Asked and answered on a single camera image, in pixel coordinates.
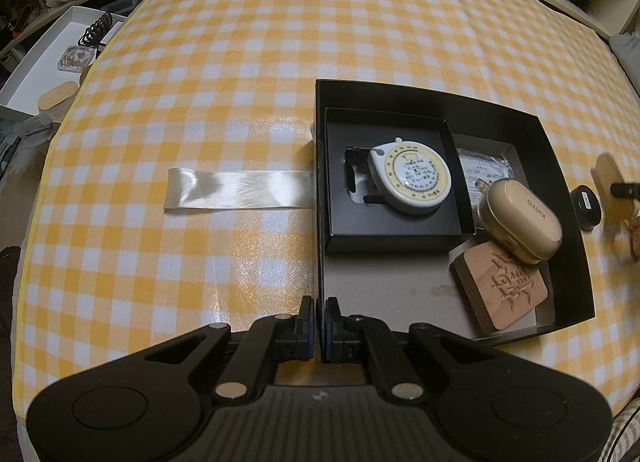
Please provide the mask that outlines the gold earbud charging case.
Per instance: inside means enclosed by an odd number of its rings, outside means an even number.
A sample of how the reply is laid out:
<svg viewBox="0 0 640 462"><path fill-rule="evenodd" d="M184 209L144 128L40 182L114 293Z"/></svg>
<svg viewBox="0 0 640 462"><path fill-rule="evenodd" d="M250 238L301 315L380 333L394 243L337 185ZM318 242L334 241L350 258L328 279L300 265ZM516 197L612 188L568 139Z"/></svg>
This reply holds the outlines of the gold earbud charging case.
<svg viewBox="0 0 640 462"><path fill-rule="evenodd" d="M562 225L525 185L500 178L491 184L478 179L475 187L482 195L477 214L484 230L521 262L535 265L558 252Z"/></svg>

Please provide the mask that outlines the clear packet with label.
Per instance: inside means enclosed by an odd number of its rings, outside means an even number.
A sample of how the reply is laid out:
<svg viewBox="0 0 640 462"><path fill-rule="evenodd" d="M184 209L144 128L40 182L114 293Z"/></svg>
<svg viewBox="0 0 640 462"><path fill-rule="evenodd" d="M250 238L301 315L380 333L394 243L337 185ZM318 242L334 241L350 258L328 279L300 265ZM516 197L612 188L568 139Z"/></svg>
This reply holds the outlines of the clear packet with label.
<svg viewBox="0 0 640 462"><path fill-rule="evenodd" d="M511 164L506 158L486 155L475 151L457 149L462 165L466 188L472 205L473 219L475 227L483 229L484 226L478 215L478 206L483 198L484 191L478 189L477 181L484 184L494 184L499 179L514 178Z"/></svg>

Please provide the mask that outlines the carved wooden coaster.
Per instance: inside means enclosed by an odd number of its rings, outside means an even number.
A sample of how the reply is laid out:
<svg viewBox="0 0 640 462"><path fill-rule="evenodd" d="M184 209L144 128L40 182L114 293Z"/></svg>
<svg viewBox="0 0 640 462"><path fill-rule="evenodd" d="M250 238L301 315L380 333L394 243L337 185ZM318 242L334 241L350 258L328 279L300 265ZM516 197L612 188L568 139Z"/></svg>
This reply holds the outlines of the carved wooden coaster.
<svg viewBox="0 0 640 462"><path fill-rule="evenodd" d="M485 333L510 327L549 296L539 268L522 263L494 241L464 250L451 269Z"/></svg>

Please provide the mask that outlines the large black cardboard box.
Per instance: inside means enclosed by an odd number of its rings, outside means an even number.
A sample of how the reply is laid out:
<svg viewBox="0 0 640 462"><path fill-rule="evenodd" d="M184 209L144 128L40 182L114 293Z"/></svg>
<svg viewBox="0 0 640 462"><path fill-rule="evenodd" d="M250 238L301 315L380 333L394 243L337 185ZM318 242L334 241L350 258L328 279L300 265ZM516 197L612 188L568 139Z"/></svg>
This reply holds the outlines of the large black cardboard box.
<svg viewBox="0 0 640 462"><path fill-rule="evenodd" d="M380 318L394 330L431 323L488 345L525 340L593 317L591 280L582 233L570 191L538 118L483 100L382 83L320 79L316 108L355 108L441 118L454 147L506 158L514 178L529 188L559 218L563 230L557 253L541 264L548 299L510 327L494 333L480 329L466 294L450 265L465 249L484 242L475 227L471 238L448 252L326 254L319 247L320 313L336 297L346 315Z"/></svg>

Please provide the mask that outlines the white round tape measure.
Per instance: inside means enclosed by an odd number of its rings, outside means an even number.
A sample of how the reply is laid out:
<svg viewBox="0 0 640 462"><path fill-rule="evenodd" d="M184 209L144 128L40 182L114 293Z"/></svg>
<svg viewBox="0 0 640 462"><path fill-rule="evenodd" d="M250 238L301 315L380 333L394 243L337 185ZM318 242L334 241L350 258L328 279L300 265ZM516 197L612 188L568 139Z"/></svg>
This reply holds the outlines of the white round tape measure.
<svg viewBox="0 0 640 462"><path fill-rule="evenodd" d="M450 194L452 177L442 156L417 141L395 141L369 151L368 167L384 200L401 213L436 212Z"/></svg>

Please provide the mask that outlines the light wooden oval block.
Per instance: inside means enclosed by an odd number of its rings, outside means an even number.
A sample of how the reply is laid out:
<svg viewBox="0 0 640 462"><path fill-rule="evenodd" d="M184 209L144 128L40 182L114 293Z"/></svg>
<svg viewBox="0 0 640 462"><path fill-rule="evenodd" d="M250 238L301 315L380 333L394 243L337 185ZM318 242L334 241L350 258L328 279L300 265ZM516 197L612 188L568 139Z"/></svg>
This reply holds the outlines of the light wooden oval block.
<svg viewBox="0 0 640 462"><path fill-rule="evenodd" d="M624 178L617 162L610 153L600 153L596 164L591 169L591 174L604 207L612 207L616 211L620 211L625 205L631 204L631 201L615 198L611 193L611 186L616 183L623 183Z"/></svg>

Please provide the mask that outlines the small black round case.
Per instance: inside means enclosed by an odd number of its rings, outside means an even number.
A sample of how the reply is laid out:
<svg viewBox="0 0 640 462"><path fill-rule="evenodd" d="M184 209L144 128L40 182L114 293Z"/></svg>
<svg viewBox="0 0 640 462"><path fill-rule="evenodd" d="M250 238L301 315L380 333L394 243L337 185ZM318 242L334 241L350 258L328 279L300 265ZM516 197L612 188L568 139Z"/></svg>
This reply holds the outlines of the small black round case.
<svg viewBox="0 0 640 462"><path fill-rule="evenodd" d="M602 209L596 193L587 185L578 185L570 192L570 199L582 231L589 233L601 222Z"/></svg>

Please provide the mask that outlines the small black insert box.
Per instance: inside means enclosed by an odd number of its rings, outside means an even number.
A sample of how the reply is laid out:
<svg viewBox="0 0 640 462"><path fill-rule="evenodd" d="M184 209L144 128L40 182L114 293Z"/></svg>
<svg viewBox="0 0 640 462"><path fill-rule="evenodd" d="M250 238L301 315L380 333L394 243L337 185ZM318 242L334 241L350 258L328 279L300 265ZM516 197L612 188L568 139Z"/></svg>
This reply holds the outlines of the small black insert box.
<svg viewBox="0 0 640 462"><path fill-rule="evenodd" d="M355 108L322 108L316 118L319 247L326 254L448 252L475 231L462 165L441 118ZM401 212L373 181L370 151L397 138L437 152L449 195L422 215Z"/></svg>

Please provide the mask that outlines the clear adhesive tape strip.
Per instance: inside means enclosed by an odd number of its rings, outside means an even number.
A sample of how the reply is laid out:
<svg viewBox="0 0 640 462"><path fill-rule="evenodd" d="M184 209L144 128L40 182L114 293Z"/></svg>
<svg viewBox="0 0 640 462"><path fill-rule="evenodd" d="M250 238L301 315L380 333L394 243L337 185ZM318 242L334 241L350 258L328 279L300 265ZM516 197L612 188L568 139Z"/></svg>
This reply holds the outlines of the clear adhesive tape strip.
<svg viewBox="0 0 640 462"><path fill-rule="evenodd" d="M168 171L165 210L308 209L316 202L309 171Z"/></svg>

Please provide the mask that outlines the yellow white checkered tablecloth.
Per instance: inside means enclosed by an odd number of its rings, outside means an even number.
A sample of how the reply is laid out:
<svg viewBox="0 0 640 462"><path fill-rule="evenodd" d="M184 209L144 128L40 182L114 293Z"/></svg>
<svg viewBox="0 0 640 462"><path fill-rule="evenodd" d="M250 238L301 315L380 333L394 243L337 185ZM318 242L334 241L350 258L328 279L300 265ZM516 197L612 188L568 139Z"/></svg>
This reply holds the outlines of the yellow white checkered tablecloth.
<svg viewBox="0 0 640 462"><path fill-rule="evenodd" d="M212 321L295 311L308 210L168 213L172 167L306 170L320 78L529 112L568 185L639 175L639 100L593 31L536 0L145 0L48 152L15 308L17 416L48 384Z"/></svg>

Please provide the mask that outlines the wooden oval lid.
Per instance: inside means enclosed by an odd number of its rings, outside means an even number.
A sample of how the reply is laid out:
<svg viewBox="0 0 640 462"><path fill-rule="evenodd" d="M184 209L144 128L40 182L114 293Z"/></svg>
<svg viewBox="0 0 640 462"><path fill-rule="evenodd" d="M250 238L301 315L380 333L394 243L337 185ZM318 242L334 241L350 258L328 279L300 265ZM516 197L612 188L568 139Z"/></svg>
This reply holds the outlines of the wooden oval lid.
<svg viewBox="0 0 640 462"><path fill-rule="evenodd" d="M64 83L55 86L55 88L44 92L38 98L38 110L40 112L52 109L59 104L66 102L70 98L74 97L78 91L78 84L74 81L66 81Z"/></svg>

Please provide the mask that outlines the clear pink patterned case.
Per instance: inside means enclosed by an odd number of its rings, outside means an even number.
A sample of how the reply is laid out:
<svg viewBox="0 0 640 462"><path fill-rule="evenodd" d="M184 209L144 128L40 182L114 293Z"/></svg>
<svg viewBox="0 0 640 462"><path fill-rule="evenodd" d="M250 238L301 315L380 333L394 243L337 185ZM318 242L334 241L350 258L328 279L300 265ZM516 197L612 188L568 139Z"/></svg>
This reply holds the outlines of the clear pink patterned case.
<svg viewBox="0 0 640 462"><path fill-rule="evenodd" d="M87 48L87 46L72 45L66 48L60 59L58 59L59 71L65 72L79 72L89 67L96 56L96 50L94 48Z"/></svg>

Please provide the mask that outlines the white tray box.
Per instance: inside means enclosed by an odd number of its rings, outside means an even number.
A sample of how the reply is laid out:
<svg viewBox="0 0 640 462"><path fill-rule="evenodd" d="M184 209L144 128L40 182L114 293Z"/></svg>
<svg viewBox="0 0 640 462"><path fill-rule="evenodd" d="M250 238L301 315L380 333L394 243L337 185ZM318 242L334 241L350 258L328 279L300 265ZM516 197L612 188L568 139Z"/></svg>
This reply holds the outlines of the white tray box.
<svg viewBox="0 0 640 462"><path fill-rule="evenodd" d="M70 45L76 45L86 29L103 12L89 7L70 7L20 61L1 90L1 105L38 114L39 97L58 85L79 82L80 73L58 70L58 61Z"/></svg>

